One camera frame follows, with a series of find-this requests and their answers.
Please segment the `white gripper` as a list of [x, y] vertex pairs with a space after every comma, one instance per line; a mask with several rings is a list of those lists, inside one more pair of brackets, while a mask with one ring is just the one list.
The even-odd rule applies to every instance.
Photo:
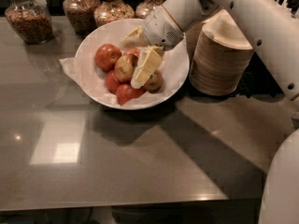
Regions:
[[[150, 79], [164, 60], [165, 49], [173, 49], [184, 38], [172, 17], [164, 7], [156, 7], [141, 25], [121, 40], [123, 47], [144, 47], [140, 49], [137, 67], [131, 85], [140, 89]], [[148, 44], [161, 46], [146, 47]]]

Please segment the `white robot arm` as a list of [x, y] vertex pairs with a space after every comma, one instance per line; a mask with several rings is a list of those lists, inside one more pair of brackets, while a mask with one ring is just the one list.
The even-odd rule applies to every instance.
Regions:
[[[224, 8], [299, 111], [299, 20], [275, 0], [166, 0], [121, 43], [172, 49], [193, 23]], [[258, 224], [299, 224], [299, 130], [275, 154]]]

